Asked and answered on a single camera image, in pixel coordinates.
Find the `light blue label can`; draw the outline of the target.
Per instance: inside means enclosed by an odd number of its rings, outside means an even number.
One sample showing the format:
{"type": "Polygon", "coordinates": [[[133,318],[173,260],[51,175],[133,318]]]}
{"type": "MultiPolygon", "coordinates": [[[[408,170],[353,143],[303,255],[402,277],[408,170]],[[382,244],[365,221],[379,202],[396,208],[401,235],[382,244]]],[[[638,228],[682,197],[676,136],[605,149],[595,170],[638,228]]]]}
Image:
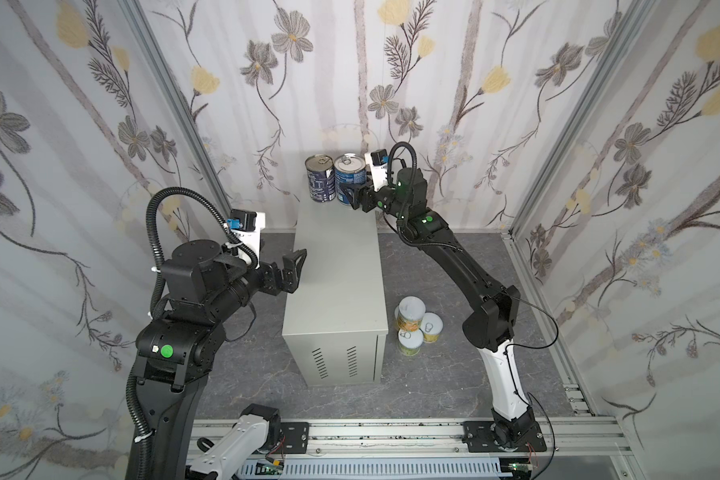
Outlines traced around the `light blue label can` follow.
{"type": "Polygon", "coordinates": [[[366,182],[366,161],[365,159],[354,153],[345,153],[334,159],[335,184],[338,200],[345,205],[350,204],[350,200],[341,190],[341,184],[360,184],[366,182]]]}

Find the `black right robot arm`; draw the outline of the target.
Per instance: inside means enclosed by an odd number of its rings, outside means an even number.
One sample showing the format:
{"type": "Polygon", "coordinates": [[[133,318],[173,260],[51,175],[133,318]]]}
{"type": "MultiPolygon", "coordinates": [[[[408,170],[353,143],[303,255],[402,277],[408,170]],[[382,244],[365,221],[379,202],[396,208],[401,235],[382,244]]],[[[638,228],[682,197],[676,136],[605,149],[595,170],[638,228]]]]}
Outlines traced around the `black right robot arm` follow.
{"type": "Polygon", "coordinates": [[[506,287],[461,246],[444,218],[427,204],[428,183],[418,167],[417,154],[408,142],[371,154],[386,159],[386,184],[376,186],[340,183],[354,210],[375,209],[392,216],[398,238],[429,256],[455,283],[471,308],[462,323],[467,341],[477,349],[492,392],[492,424],[486,436],[503,451],[523,447],[536,452],[546,448],[531,402],[515,373],[514,327],[522,298],[514,286],[506,287]]]}

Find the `peach can white lid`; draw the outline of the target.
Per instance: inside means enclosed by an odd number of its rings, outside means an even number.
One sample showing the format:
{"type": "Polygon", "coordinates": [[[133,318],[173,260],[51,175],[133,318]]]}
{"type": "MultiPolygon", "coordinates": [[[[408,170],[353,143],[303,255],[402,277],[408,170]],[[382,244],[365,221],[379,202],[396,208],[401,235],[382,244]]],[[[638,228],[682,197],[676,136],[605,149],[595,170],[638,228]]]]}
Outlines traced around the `peach can white lid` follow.
{"type": "Polygon", "coordinates": [[[395,310],[396,323],[399,330],[417,331],[426,314],[425,303],[418,297],[404,297],[395,310]]]}

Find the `dark navy label can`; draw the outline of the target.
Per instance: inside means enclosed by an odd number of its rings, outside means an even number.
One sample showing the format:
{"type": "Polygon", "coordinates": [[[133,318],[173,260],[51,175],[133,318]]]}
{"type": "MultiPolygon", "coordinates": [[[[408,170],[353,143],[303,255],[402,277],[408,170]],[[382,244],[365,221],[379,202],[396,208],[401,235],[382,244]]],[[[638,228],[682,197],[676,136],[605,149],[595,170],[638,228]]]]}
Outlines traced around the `dark navy label can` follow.
{"type": "Polygon", "coordinates": [[[334,161],[326,154],[316,154],[305,160],[309,194],[315,202],[326,203],[335,199],[336,184],[334,161]]]}

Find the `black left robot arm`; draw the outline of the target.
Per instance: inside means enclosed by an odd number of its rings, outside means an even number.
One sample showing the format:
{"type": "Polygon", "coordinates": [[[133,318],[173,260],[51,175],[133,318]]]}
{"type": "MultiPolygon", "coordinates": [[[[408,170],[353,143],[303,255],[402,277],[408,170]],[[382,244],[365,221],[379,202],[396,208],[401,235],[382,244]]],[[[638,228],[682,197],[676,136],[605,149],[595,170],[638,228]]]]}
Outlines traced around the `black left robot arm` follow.
{"type": "Polygon", "coordinates": [[[226,218],[199,193],[167,187],[146,209],[146,230],[156,282],[150,322],[136,339],[136,357],[127,378],[126,403],[134,424],[128,479],[233,479],[247,459],[262,453],[274,470],[284,466],[291,439],[278,409],[251,404],[221,440],[200,441],[201,455],[187,459],[197,405],[218,350],[232,343],[226,320],[248,307],[253,296],[298,289],[306,250],[283,263],[266,263],[229,228],[226,218]],[[205,207],[227,240],[190,240],[166,259],[156,218],[171,197],[191,198],[205,207]]]}

